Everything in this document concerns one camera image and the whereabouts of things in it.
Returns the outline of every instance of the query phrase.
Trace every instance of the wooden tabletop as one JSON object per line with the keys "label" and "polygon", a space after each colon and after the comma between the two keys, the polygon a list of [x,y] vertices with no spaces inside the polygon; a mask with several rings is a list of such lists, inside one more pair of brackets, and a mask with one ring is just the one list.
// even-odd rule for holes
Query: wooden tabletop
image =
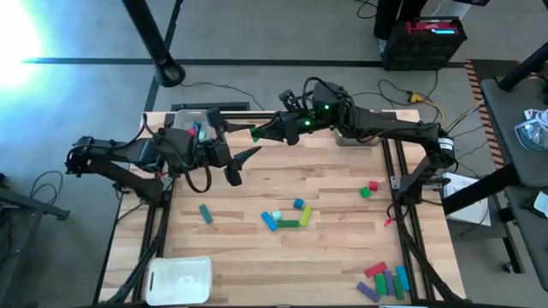
{"label": "wooden tabletop", "polygon": [[[396,113],[402,120],[419,120],[417,110]],[[163,125],[165,113],[148,115],[153,130]],[[339,147],[329,130],[302,135],[301,142],[293,146],[269,140],[254,144],[248,131],[226,136],[233,154],[255,145],[263,148],[244,165],[239,187],[231,187],[221,169],[211,170],[213,184],[206,193],[192,192],[184,180],[176,181],[164,257],[207,256],[212,260],[209,305],[373,304],[355,288],[363,281],[375,289],[364,269],[381,261],[393,271],[402,265],[396,225],[384,227],[391,197],[381,146]],[[419,145],[403,146],[409,170],[413,170],[425,153]],[[396,151],[392,154],[397,162]],[[197,187],[205,185],[203,170],[191,176]],[[378,181],[380,187],[363,199],[359,189],[369,181]],[[293,209],[295,198],[313,208],[308,226],[272,233],[260,214],[280,210],[284,219],[300,219],[301,212]],[[434,192],[424,191],[423,198],[439,202]],[[124,197],[120,215],[137,204],[135,196]],[[210,225],[200,214],[201,204],[211,212],[214,222]],[[443,209],[423,203],[417,210],[428,259],[450,288],[464,297]],[[145,220],[143,207],[118,223],[101,300],[112,296],[137,264]],[[424,298],[418,268],[414,261],[418,291]],[[382,296],[379,303],[408,302],[406,293],[406,300]]]}

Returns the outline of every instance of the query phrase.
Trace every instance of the black equipment box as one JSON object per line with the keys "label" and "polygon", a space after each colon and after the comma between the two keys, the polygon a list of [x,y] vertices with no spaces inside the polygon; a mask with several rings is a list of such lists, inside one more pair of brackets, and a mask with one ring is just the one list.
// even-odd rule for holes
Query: black equipment box
{"label": "black equipment box", "polygon": [[458,17],[420,17],[394,26],[381,58],[386,70],[438,70],[467,39]]}

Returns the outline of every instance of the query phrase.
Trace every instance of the purple block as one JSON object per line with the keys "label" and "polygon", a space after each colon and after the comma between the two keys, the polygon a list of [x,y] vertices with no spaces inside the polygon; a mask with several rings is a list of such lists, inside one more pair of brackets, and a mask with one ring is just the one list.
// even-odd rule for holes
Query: purple block
{"label": "purple block", "polygon": [[394,277],[389,270],[384,271],[384,277],[386,278],[386,285],[388,286],[388,295],[396,296],[396,290],[394,289]]}
{"label": "purple block", "polygon": [[378,303],[380,301],[380,295],[378,295],[375,291],[373,291],[370,287],[366,286],[363,282],[358,282],[358,285],[356,288],[365,294],[370,300],[374,301],[375,303]]}

